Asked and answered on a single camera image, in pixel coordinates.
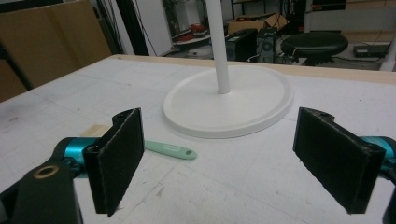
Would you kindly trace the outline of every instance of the white table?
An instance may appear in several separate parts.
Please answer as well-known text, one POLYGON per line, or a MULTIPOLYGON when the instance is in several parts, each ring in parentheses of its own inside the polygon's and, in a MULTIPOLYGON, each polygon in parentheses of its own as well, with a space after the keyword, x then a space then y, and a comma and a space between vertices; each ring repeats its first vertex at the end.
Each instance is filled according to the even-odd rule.
POLYGON ((300 106, 323 110, 357 135, 396 138, 396 74, 260 64, 294 88, 276 125, 232 139, 175 131, 163 99, 212 61, 113 56, 0 104, 0 190, 45 161, 65 137, 141 107, 145 138, 198 153, 183 161, 146 151, 112 218, 94 213, 87 179, 75 187, 85 223, 381 223, 393 192, 378 178, 365 215, 348 215, 292 151, 300 106))

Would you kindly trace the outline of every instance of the green handle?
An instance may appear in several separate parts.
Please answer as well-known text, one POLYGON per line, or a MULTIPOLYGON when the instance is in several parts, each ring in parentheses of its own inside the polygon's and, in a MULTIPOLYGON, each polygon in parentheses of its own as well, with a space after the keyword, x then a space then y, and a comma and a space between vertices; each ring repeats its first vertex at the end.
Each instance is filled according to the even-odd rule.
POLYGON ((183 160, 194 160, 197 157, 197 153, 191 149, 148 140, 145 140, 145 148, 163 155, 176 157, 183 160))

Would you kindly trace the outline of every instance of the white stand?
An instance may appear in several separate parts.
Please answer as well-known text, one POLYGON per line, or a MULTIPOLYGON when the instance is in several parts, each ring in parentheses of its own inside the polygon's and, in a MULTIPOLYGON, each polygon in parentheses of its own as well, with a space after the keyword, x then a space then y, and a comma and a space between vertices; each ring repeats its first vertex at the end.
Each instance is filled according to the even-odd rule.
POLYGON ((164 100, 165 116, 181 133, 203 138, 242 136, 278 122, 292 103, 289 82, 259 66, 228 67, 220 1, 206 4, 216 70, 177 84, 164 100))

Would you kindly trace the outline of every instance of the computer tower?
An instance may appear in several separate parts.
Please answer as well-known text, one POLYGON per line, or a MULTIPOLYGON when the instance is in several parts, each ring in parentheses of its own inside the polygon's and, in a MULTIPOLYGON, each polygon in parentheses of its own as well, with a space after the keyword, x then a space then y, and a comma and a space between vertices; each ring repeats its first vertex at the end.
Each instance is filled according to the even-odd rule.
POLYGON ((245 29, 228 35, 225 39, 227 61, 245 62, 254 57, 257 33, 257 29, 245 29))
POLYGON ((258 63, 276 63, 276 28, 264 27, 257 34, 258 63))

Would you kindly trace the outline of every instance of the white round base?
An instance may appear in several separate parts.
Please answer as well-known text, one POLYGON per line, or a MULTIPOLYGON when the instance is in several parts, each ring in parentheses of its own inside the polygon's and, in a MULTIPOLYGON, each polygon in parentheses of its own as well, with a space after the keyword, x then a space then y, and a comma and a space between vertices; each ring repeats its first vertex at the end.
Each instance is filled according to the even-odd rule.
POLYGON ((293 92, 277 71, 259 66, 229 66, 231 91, 220 94, 216 70, 186 78, 166 96, 163 112, 181 133, 230 138, 255 133, 282 119, 293 92))

